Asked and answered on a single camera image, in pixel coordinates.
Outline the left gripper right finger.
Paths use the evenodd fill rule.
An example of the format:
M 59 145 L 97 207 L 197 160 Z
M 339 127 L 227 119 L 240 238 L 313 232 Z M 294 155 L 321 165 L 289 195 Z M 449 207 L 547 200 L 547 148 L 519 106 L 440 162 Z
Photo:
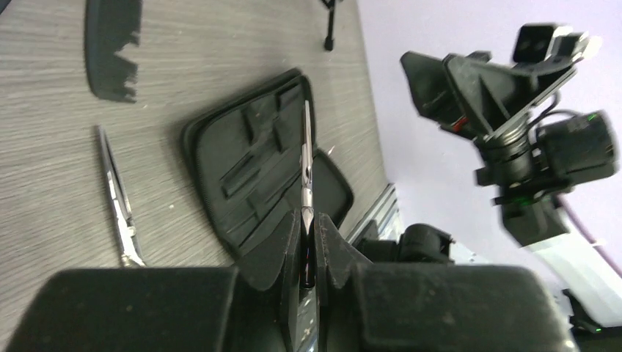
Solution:
M 318 350 L 577 351 L 552 295 L 507 265 L 372 263 L 314 219 Z

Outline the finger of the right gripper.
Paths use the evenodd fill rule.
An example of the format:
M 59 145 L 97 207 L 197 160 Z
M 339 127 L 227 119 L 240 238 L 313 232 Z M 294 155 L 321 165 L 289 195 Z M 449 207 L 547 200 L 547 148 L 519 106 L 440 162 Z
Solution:
M 527 138 L 528 110 L 540 87 L 531 69 L 448 54 L 443 66 L 462 118 L 447 131 L 474 142 Z
M 442 60 L 408 51 L 400 58 L 411 99 L 421 117 L 447 131 L 462 118 L 462 111 L 450 88 Z

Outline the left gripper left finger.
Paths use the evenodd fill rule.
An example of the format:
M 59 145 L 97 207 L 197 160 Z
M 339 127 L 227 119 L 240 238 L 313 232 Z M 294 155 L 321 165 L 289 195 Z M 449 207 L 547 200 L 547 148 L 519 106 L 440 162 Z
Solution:
M 40 289 L 9 351 L 292 351 L 301 217 L 235 265 L 72 269 Z

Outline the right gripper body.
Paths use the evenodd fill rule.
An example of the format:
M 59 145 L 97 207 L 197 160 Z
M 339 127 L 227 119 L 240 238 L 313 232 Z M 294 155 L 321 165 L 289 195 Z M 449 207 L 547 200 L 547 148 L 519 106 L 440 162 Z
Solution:
M 484 162 L 476 171 L 478 184 L 512 185 L 536 176 L 528 137 L 530 110 L 556 95 L 574 74 L 571 63 L 471 65 L 471 129 Z

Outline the black zip tool case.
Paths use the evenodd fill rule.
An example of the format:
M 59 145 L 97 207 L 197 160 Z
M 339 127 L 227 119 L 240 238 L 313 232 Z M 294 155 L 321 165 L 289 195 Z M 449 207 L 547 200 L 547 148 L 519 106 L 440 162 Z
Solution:
M 301 130 L 313 111 L 298 68 L 254 85 L 182 128 L 184 163 L 214 234 L 234 258 L 301 205 Z

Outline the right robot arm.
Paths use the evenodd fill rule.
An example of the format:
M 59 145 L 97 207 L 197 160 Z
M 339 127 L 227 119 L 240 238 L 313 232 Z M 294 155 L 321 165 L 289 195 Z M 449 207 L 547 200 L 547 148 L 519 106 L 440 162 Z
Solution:
M 576 59 L 520 59 L 494 64 L 486 52 L 438 59 L 405 53 L 400 63 L 421 117 L 473 143 L 483 165 L 479 186 L 496 186 L 502 224 L 567 285 L 574 322 L 588 331 L 621 324 L 621 273 L 581 232 L 562 197 L 577 186 L 613 176 L 617 150 L 602 111 L 557 113 L 559 89 Z M 552 105 L 537 117 L 545 100 Z

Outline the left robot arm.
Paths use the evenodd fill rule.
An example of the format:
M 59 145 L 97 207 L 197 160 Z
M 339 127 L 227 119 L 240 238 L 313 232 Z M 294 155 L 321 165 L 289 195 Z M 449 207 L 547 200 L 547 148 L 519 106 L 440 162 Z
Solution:
M 456 265 L 425 224 L 359 252 L 325 214 L 286 213 L 235 265 L 74 269 L 40 289 L 9 351 L 293 351 L 315 288 L 320 351 L 578 351 L 532 272 Z

